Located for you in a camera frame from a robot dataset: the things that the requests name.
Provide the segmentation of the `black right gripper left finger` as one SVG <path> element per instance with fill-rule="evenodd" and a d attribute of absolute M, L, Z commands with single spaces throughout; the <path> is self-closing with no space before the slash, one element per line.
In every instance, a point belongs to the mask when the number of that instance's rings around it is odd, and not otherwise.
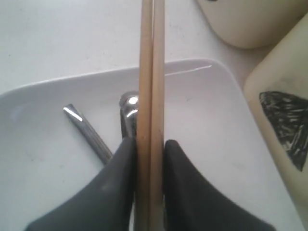
<path fill-rule="evenodd" d="M 125 138 L 100 173 L 71 199 L 31 222 L 28 231 L 127 231 L 136 185 L 137 148 Z"/>

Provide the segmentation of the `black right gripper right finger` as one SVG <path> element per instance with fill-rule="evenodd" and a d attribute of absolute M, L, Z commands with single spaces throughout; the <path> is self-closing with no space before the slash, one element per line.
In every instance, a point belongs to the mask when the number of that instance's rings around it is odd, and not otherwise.
<path fill-rule="evenodd" d="M 165 143 L 163 192 L 168 231 L 273 231 L 216 189 L 176 140 Z"/>

